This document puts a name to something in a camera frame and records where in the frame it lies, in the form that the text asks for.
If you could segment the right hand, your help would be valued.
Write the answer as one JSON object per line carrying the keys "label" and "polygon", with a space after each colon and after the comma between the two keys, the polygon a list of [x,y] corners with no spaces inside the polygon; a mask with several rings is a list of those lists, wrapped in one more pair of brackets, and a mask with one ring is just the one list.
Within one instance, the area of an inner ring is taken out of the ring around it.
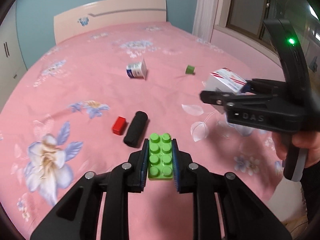
{"label": "right hand", "polygon": [[[282,142],[282,136],[279,133],[272,133],[272,139],[279,159],[285,160],[287,155],[287,146]],[[306,159],[305,168],[311,167],[319,162],[319,132],[299,132],[292,137],[292,143],[298,148],[309,150]]]}

